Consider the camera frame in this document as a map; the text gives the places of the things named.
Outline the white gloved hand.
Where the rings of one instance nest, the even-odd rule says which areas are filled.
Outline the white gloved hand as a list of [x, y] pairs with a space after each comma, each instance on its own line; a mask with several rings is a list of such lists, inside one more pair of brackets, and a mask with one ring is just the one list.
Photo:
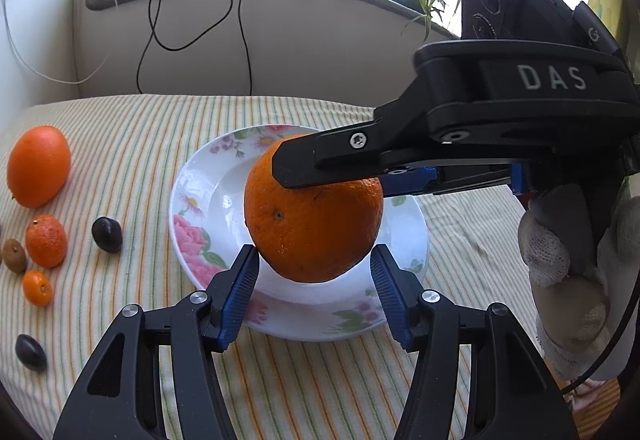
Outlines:
[[639, 274], [639, 199], [622, 194], [594, 244], [582, 190], [560, 186], [528, 203], [518, 247], [544, 356], [560, 379], [575, 379], [604, 353], [630, 301]]

